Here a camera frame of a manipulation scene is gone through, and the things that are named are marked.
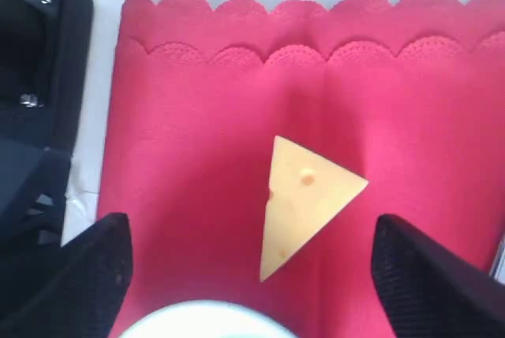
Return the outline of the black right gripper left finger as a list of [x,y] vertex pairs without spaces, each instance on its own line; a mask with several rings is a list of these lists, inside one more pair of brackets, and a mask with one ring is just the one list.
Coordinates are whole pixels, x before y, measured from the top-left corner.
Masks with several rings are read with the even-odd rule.
[[107,337],[133,277],[129,218],[111,213],[76,238],[1,248],[3,337]]

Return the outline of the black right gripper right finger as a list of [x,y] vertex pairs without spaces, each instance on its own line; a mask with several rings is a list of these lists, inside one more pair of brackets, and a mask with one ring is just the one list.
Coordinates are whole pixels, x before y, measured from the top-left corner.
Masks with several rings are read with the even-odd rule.
[[504,286],[399,216],[376,221],[371,274],[397,337],[504,335]]

